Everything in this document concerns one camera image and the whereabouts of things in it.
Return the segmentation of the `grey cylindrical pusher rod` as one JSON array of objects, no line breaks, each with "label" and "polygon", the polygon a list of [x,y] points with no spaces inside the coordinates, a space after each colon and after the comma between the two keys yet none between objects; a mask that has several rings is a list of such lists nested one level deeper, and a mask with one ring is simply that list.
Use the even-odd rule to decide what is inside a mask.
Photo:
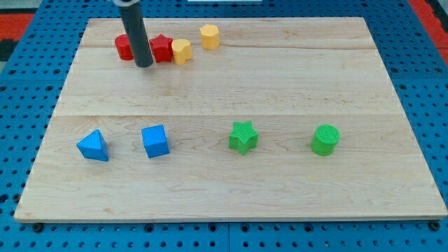
[{"label": "grey cylindrical pusher rod", "polygon": [[147,68],[153,64],[140,0],[112,0],[120,13],[125,32],[129,39],[134,62],[138,67]]}]

